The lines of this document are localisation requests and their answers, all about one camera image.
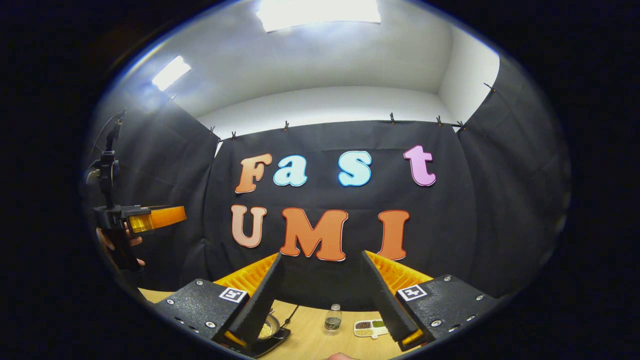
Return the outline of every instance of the white wall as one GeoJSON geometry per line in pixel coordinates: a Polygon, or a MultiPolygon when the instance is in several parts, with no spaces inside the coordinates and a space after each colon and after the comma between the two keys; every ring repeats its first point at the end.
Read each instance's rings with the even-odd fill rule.
{"type": "Polygon", "coordinates": [[[284,92],[240,102],[198,120],[222,139],[289,127],[356,120],[394,119],[454,123],[434,94],[375,86],[336,86],[284,92]]]}
{"type": "Polygon", "coordinates": [[[466,31],[451,26],[451,59],[438,95],[453,116],[467,122],[493,86],[500,67],[499,55],[466,31]]]}

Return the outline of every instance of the light blue letter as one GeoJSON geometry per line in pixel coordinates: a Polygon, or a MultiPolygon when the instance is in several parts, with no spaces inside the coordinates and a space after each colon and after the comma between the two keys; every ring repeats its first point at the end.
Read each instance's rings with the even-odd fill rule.
{"type": "Polygon", "coordinates": [[[371,155],[366,151],[347,151],[338,159],[343,172],[338,180],[343,186],[362,186],[371,180],[371,155]]]}
{"type": "Polygon", "coordinates": [[[302,186],[302,184],[307,182],[305,175],[307,159],[302,156],[287,156],[280,160],[278,166],[280,170],[273,174],[273,182],[276,183],[276,185],[287,186],[291,184],[293,186],[302,186]]]}

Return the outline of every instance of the fluorescent light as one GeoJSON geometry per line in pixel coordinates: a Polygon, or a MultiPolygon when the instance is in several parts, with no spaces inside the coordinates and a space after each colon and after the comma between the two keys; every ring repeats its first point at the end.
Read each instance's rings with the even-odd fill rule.
{"type": "Polygon", "coordinates": [[[267,33],[316,22],[380,23],[375,0],[264,0],[256,15],[267,33]]]}
{"type": "Polygon", "coordinates": [[[191,70],[191,67],[184,63],[181,56],[176,56],[167,66],[162,69],[152,80],[153,84],[160,89],[166,90],[171,84],[191,70]]]}

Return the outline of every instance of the orange letter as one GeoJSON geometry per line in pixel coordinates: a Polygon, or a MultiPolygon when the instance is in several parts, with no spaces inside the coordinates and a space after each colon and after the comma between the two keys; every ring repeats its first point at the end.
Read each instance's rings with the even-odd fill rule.
{"type": "Polygon", "coordinates": [[[262,239],[262,218],[267,213],[267,209],[259,206],[251,208],[251,214],[253,215],[253,232],[250,238],[247,238],[242,230],[246,207],[242,205],[231,205],[231,213],[233,214],[231,233],[234,235],[234,240],[244,247],[258,246],[262,239]]]}
{"type": "Polygon", "coordinates": [[[406,251],[402,248],[404,222],[409,219],[409,213],[403,210],[383,211],[378,215],[382,221],[382,249],[378,255],[389,260],[400,260],[406,256],[406,251]]]}
{"type": "Polygon", "coordinates": [[[240,173],[240,183],[236,187],[236,193],[250,193],[255,190],[253,178],[255,177],[256,181],[262,179],[264,174],[264,165],[262,163],[269,165],[271,163],[271,154],[246,158],[240,161],[242,172],[240,173]]]}
{"type": "Polygon", "coordinates": [[[312,228],[304,210],[287,208],[282,210],[282,216],[287,219],[287,232],[284,237],[284,246],[280,252],[284,255],[298,256],[300,250],[296,246],[296,240],[300,242],[302,252],[306,257],[311,256],[320,241],[320,251],[316,256],[320,260],[342,261],[346,258],[342,252],[342,226],[349,218],[349,214],[342,210],[327,210],[316,228],[312,228]]]}

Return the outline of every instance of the hand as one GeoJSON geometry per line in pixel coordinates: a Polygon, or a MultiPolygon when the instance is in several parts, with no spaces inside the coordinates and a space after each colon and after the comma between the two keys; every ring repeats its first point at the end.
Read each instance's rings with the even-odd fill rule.
{"type": "MultiPolygon", "coordinates": [[[[142,243],[142,237],[141,236],[137,236],[135,238],[131,238],[131,232],[129,231],[129,225],[125,222],[124,223],[124,227],[127,231],[127,237],[129,238],[129,244],[131,244],[131,246],[136,246],[142,243]]],[[[107,255],[109,256],[109,258],[111,258],[111,254],[107,251],[107,248],[111,249],[111,250],[115,250],[115,247],[113,246],[113,243],[111,242],[111,240],[102,232],[102,229],[100,229],[99,227],[97,227],[95,229],[95,234],[98,236],[98,239],[100,240],[100,242],[104,245],[104,251],[107,253],[107,255]]],[[[141,266],[145,266],[145,262],[137,259],[138,260],[138,264],[140,264],[141,266]]]]}
{"type": "Polygon", "coordinates": [[[324,360],[358,360],[358,359],[354,359],[350,356],[344,355],[342,352],[338,352],[334,355],[331,355],[330,357],[327,357],[324,360]]]}

